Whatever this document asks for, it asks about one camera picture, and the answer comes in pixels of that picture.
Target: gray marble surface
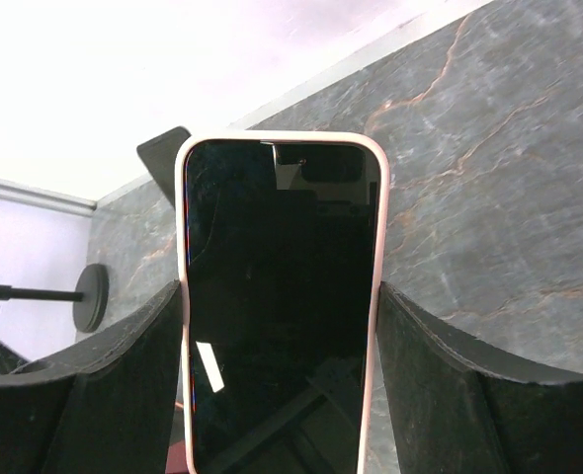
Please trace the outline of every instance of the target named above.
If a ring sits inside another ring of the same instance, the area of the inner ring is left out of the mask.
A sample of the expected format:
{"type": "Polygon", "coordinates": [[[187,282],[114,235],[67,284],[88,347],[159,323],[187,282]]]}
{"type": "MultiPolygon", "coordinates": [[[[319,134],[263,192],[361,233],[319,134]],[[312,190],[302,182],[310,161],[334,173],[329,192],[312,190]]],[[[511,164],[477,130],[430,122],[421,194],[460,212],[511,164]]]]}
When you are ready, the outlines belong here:
{"type": "MultiPolygon", "coordinates": [[[[384,279],[513,354],[583,372],[583,2],[496,0],[255,128],[363,132],[390,162],[384,279]]],[[[176,276],[153,184],[100,208],[107,324],[176,276]]],[[[398,472],[375,377],[368,472],[398,472]]]]}

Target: phone screen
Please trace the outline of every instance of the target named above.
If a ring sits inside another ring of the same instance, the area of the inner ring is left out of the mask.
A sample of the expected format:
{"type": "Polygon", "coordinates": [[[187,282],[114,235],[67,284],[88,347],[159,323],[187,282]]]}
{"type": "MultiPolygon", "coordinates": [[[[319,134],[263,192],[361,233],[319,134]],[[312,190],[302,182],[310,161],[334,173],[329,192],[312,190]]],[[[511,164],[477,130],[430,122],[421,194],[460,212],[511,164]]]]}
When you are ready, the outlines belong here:
{"type": "Polygon", "coordinates": [[[197,472],[357,472],[375,156],[210,140],[184,173],[197,472]]]}

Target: black panel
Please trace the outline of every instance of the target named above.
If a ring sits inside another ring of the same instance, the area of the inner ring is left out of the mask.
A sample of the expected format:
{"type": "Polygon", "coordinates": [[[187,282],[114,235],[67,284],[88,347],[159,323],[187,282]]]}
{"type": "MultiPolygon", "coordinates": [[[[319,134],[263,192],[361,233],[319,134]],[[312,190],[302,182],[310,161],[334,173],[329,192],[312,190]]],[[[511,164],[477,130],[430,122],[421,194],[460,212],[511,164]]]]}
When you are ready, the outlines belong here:
{"type": "Polygon", "coordinates": [[[583,473],[583,374],[478,341],[387,283],[377,337],[402,473],[583,473]]]}
{"type": "Polygon", "coordinates": [[[180,295],[169,283],[105,331],[0,375],[0,474],[163,473],[180,295]]]}
{"type": "Polygon", "coordinates": [[[180,147],[191,136],[188,130],[177,126],[138,145],[137,155],[146,166],[153,181],[175,207],[175,159],[180,147]]]}

